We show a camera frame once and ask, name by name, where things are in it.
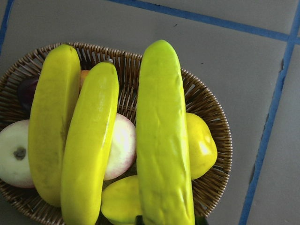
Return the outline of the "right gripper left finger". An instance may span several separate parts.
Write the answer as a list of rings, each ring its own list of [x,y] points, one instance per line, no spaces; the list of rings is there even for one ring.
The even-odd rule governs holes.
[[[143,225],[143,216],[138,215],[135,217],[135,225]]]

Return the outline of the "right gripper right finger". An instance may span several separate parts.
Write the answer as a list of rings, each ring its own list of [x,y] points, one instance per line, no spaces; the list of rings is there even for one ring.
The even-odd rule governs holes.
[[[205,217],[196,216],[195,225],[209,225],[209,223]]]

